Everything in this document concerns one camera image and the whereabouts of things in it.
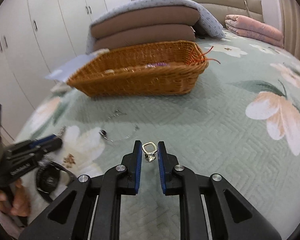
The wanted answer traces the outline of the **person's left hand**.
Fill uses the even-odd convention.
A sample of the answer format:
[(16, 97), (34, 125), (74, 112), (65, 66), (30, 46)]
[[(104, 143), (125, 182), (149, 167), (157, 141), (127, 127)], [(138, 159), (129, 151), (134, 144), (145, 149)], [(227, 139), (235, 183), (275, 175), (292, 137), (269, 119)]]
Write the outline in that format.
[(15, 182), (15, 195), (11, 207), (7, 207), (5, 203), (8, 201), (8, 196), (2, 190), (0, 190), (0, 211), (20, 217), (28, 217), (31, 213), (30, 200), (25, 190), (25, 187), (22, 185), (22, 180), (19, 178)]

